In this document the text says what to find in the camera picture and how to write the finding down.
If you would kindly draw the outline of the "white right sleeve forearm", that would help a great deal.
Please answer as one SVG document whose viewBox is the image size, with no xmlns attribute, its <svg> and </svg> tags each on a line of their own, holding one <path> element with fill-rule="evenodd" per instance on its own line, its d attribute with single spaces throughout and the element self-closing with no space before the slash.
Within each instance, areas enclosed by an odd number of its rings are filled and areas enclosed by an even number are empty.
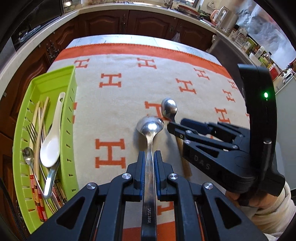
<svg viewBox="0 0 296 241">
<path fill-rule="evenodd" d="M 286 183 L 276 202 L 269 208 L 242 207 L 242 212 L 264 233 L 268 240 L 278 240 L 295 215 L 289 185 Z"/>
</svg>

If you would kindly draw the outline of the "person's right hand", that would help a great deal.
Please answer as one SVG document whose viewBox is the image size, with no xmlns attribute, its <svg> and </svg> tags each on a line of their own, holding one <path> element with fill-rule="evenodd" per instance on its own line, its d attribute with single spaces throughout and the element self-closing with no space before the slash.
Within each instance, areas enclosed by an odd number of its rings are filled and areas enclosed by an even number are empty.
<svg viewBox="0 0 296 241">
<path fill-rule="evenodd" d="M 240 206 L 238 199 L 240 197 L 240 194 L 232 193 L 229 191 L 226 191 L 225 196 L 237 207 Z M 258 194 L 252 197 L 247 206 L 250 207 L 256 207 L 259 209 L 266 209 L 271 207 L 277 200 L 276 196 L 273 196 L 271 194 Z"/>
</svg>

